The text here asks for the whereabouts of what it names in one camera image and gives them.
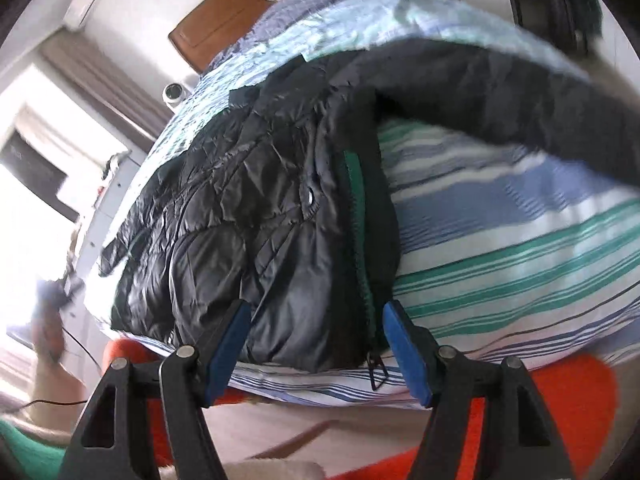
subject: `green clothing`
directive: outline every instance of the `green clothing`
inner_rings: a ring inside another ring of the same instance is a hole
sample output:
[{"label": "green clothing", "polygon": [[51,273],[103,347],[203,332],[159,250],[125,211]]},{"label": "green clothing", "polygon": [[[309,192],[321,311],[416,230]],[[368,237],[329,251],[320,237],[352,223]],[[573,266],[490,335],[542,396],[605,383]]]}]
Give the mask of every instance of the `green clothing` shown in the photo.
[{"label": "green clothing", "polygon": [[47,446],[16,430],[0,419],[0,435],[14,454],[28,480],[56,480],[65,449]]}]

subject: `zipper pull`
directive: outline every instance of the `zipper pull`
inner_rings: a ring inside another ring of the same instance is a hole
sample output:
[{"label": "zipper pull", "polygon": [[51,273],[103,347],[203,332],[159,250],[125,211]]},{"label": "zipper pull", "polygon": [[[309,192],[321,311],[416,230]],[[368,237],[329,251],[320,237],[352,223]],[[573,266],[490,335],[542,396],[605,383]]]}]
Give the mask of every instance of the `zipper pull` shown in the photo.
[{"label": "zipper pull", "polygon": [[[382,373],[385,377],[380,381],[379,384],[376,384],[376,378],[374,376],[374,371],[376,368],[380,367]],[[372,350],[367,353],[367,368],[369,368],[369,380],[371,381],[371,389],[375,392],[380,388],[389,378],[389,371],[386,369],[385,363],[380,357],[380,353]]]}]

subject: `blue gripper pad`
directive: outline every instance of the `blue gripper pad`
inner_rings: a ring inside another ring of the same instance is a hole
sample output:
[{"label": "blue gripper pad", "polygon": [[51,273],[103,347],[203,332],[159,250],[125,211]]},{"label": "blue gripper pad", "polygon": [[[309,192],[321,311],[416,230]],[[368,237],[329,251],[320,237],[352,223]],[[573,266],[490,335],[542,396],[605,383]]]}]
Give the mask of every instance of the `blue gripper pad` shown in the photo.
[{"label": "blue gripper pad", "polygon": [[209,377],[207,378],[205,400],[209,403],[209,406],[213,405],[215,400],[225,392],[250,328],[251,306],[243,301],[228,324],[226,332],[218,344],[216,353],[207,367]]},{"label": "blue gripper pad", "polygon": [[394,353],[404,382],[409,387],[409,392],[420,402],[421,406],[428,406],[431,402],[431,389],[427,364],[413,343],[405,323],[396,311],[402,309],[398,301],[389,301],[382,312],[382,325],[385,330],[386,340]]}]

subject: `metal screw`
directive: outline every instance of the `metal screw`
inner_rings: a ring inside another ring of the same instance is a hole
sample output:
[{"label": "metal screw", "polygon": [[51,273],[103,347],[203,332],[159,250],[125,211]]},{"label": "metal screw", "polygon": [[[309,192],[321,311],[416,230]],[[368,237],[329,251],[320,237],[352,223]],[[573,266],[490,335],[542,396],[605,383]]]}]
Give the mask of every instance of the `metal screw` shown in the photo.
[{"label": "metal screw", "polygon": [[191,357],[195,353],[196,353],[196,349],[190,345],[181,346],[180,348],[178,348],[178,351],[176,352],[178,357],[181,357],[183,359],[186,359],[187,357]]},{"label": "metal screw", "polygon": [[507,357],[507,366],[509,368],[520,368],[522,366],[522,361],[516,356]]},{"label": "metal screw", "polygon": [[458,352],[453,346],[444,345],[438,349],[438,355],[443,359],[453,359]]},{"label": "metal screw", "polygon": [[111,363],[111,368],[114,370],[122,370],[125,366],[127,366],[127,360],[124,357],[117,357]]}]

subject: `person's arm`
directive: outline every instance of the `person's arm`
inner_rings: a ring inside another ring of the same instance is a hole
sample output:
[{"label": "person's arm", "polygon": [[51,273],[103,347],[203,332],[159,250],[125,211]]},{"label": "person's arm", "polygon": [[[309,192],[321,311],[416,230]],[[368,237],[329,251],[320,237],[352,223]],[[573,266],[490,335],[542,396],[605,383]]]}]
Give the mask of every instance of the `person's arm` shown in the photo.
[{"label": "person's arm", "polygon": [[[65,352],[65,337],[59,311],[40,306],[31,319],[31,333],[37,357],[33,367],[31,400],[85,400],[84,384],[60,364]],[[82,404],[55,406],[38,402],[28,408],[28,415],[34,424],[48,430],[71,432],[83,407]]]}]

